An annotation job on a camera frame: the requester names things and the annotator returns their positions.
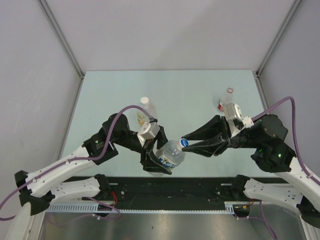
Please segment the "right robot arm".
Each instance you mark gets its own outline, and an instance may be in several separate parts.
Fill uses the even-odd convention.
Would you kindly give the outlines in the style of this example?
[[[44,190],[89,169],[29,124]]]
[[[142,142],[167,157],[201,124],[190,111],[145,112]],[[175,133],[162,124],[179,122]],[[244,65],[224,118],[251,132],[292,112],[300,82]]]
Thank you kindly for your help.
[[[297,212],[309,225],[320,226],[320,186],[300,167],[297,153],[285,142],[288,129],[274,114],[257,120],[250,117],[214,116],[197,130],[184,135],[195,141],[184,152],[204,157],[219,156],[229,148],[254,149],[251,159],[264,172],[273,173],[293,186],[293,190],[261,183],[237,175],[230,194],[237,200],[245,198],[266,201]]]

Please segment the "square bottle white cap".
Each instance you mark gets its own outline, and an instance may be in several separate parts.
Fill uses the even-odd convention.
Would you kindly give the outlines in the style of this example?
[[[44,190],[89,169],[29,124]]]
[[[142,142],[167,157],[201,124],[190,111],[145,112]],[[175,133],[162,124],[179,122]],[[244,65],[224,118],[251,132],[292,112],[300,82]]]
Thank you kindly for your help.
[[[158,118],[156,106],[150,101],[148,97],[143,96],[140,99],[140,107],[142,107],[153,118]],[[149,122],[149,117],[142,111],[138,111],[136,113],[136,117],[137,122],[140,126],[142,126],[145,122]]]

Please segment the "clear bottle red label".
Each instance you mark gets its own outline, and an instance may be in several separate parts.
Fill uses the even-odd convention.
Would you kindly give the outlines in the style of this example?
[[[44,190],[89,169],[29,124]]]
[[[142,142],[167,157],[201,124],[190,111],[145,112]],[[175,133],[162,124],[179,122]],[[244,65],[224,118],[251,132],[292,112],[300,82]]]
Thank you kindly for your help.
[[[218,102],[217,109],[221,112],[224,111],[224,107],[227,104],[230,104],[233,100],[233,93],[234,93],[234,88],[233,87],[228,87],[223,94],[220,97],[220,100]]]

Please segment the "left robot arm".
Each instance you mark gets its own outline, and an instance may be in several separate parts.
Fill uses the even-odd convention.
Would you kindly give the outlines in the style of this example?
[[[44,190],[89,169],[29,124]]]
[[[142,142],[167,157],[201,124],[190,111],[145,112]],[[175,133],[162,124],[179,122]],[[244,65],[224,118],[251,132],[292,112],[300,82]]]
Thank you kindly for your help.
[[[19,171],[14,175],[22,206],[30,204],[30,214],[47,210],[52,204],[74,199],[105,200],[111,195],[111,186],[104,174],[83,180],[70,181],[76,173],[99,166],[118,155],[116,146],[140,154],[143,170],[149,173],[171,175],[172,171],[158,162],[154,149],[168,142],[164,128],[152,118],[136,132],[130,129],[123,113],[111,115],[98,133],[83,142],[74,152],[35,172]]]

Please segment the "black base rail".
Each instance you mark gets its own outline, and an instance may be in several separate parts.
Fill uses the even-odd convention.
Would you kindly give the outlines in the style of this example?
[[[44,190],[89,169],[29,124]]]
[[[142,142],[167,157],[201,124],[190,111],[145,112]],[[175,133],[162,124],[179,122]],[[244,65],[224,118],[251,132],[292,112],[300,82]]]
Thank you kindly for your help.
[[[222,210],[225,202],[253,205],[257,199],[233,193],[232,177],[108,177],[108,185],[95,196],[115,200],[119,210]]]

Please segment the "water bottle blue cap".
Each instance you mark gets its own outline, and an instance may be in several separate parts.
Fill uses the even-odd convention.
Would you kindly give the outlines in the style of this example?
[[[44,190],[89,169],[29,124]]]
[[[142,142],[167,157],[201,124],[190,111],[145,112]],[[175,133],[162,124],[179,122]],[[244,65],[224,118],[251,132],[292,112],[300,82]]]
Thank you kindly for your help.
[[[169,140],[162,148],[156,150],[155,156],[166,168],[173,171],[185,160],[186,153],[182,149],[188,145],[189,142],[185,138]]]

